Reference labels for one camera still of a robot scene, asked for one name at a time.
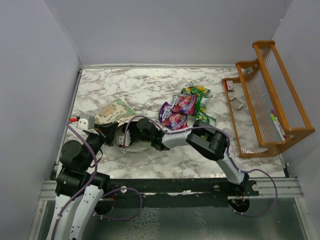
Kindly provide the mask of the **green printed paper bag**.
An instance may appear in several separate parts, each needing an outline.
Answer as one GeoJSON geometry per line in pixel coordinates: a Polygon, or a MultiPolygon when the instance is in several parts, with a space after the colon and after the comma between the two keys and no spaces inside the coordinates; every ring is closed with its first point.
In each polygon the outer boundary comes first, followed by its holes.
{"type": "MultiPolygon", "coordinates": [[[[130,121],[137,113],[129,106],[123,98],[117,98],[109,105],[105,106],[95,115],[95,128],[98,130],[100,125],[117,122],[117,131],[113,140],[113,145],[118,146],[116,137],[123,135],[129,131],[129,125],[137,125],[140,118],[130,121]]],[[[150,147],[150,143],[145,141],[135,142],[122,152],[142,152],[150,147]]]]}

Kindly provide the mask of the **purple pink snack packet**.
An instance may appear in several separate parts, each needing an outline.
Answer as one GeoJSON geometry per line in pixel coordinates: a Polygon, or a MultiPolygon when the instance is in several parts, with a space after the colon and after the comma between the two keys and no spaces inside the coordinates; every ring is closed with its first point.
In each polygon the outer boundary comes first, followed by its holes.
{"type": "Polygon", "coordinates": [[[171,111],[178,114],[193,115],[195,112],[197,96],[174,95],[171,101],[171,111]]]}

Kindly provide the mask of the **yellow green snack packet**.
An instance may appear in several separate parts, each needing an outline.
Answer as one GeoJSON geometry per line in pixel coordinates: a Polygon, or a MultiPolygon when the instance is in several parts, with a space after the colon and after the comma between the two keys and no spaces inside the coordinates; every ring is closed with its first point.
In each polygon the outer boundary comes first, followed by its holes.
{"type": "Polygon", "coordinates": [[[207,96],[211,92],[210,89],[201,86],[201,85],[194,85],[192,82],[189,82],[187,85],[185,85],[182,90],[181,94],[182,95],[204,95],[207,96]]]}

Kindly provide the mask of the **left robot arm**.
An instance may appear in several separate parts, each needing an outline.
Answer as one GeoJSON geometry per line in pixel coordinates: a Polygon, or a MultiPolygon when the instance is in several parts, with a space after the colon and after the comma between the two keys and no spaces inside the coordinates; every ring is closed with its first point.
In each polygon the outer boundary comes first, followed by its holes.
{"type": "Polygon", "coordinates": [[[86,139],[63,144],[48,240],[82,239],[99,199],[110,193],[110,176],[98,172],[97,153],[103,145],[112,146],[118,125],[117,122],[95,124],[97,133],[90,132],[86,139]]]}

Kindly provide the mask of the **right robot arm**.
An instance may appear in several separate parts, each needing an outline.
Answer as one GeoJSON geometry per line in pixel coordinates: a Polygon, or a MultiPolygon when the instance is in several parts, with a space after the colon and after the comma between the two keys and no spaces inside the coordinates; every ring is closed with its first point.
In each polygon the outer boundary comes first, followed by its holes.
{"type": "Polygon", "coordinates": [[[125,146],[135,141],[148,142],[157,151],[191,146],[204,158],[219,165],[234,195],[240,196],[248,189],[249,174],[241,170],[230,156],[229,136],[203,120],[196,120],[191,127],[166,131],[151,119],[142,117],[138,121],[130,120],[122,131],[125,146]]]}

